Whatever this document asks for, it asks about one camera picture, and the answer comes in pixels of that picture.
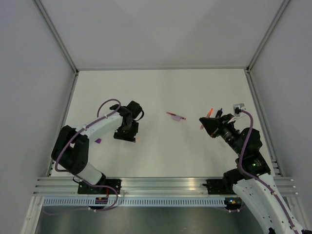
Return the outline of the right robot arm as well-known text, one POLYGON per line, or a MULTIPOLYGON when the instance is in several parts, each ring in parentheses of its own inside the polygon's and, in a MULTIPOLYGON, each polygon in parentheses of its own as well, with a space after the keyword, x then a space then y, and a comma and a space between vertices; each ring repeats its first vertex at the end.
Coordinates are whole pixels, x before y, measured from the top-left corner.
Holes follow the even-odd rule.
POLYGON ((258 221, 265 234, 310 234, 291 213, 279 192, 273 175, 260 153, 260 133, 253 128, 252 115, 238 109, 250 118, 250 125, 243 131, 234 127, 235 117, 201 117, 199 121, 212 138, 221 137, 238 155, 237 168, 224 173, 222 188, 236 194, 258 221))

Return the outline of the orange highlighter pen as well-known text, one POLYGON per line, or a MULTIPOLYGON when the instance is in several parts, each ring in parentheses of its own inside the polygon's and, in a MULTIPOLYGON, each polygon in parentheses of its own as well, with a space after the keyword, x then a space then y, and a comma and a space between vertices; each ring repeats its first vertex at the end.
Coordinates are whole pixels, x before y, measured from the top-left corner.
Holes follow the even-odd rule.
MULTIPOLYGON (((209 111, 208 114, 206 115, 206 118, 210 118, 210 116, 211 116, 213 110, 214 110, 213 108, 210 109, 210 111, 209 111)), ((201 130, 204 129, 204 125, 203 125, 203 124, 200 126, 200 129, 201 129, 201 130)))

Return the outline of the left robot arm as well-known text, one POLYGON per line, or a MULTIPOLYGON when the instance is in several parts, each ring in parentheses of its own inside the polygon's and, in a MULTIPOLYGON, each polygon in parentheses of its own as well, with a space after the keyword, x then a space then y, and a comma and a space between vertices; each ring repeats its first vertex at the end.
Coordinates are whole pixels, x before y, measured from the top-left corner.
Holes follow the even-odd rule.
POLYGON ((113 132, 114 139, 136 141, 139 120, 144 117, 142 107, 135 101, 122 106, 120 101, 109 108, 104 115, 78 128, 62 127, 51 158, 55 171, 69 172, 80 179, 79 194, 114 194, 119 183, 110 183, 106 175, 89 162, 89 148, 92 143, 100 143, 101 137, 113 132))

